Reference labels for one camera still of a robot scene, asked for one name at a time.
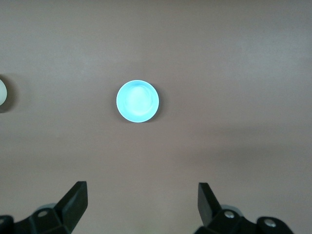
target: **light blue plate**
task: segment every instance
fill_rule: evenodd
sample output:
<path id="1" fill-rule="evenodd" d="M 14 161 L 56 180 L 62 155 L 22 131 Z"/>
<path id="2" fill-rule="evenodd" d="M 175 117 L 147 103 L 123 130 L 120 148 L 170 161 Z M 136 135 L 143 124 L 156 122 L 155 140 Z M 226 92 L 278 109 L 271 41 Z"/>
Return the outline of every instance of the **light blue plate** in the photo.
<path id="1" fill-rule="evenodd" d="M 135 123 L 148 121 L 159 106 L 156 89 L 142 80 L 125 83 L 117 94 L 117 108 L 121 115 Z"/>

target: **screw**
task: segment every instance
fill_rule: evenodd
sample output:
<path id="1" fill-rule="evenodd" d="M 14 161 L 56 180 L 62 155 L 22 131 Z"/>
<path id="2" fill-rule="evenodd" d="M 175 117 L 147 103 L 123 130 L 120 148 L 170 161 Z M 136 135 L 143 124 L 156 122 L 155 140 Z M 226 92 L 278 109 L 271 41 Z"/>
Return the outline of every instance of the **screw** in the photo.
<path id="1" fill-rule="evenodd" d="M 234 218 L 235 215 L 233 214 L 232 211 L 226 211 L 224 212 L 224 215 L 227 217 L 227 218 Z"/>
<path id="2" fill-rule="evenodd" d="M 269 227 L 271 227 L 271 228 L 275 228 L 276 227 L 276 223 L 273 220 L 269 219 L 269 218 L 265 219 L 264 223 L 266 225 L 268 225 Z"/>
<path id="3" fill-rule="evenodd" d="M 48 214 L 48 212 L 47 211 L 41 211 L 39 214 L 38 214 L 38 217 L 40 218 L 40 217 L 44 217 L 44 216 L 46 216 Z"/>

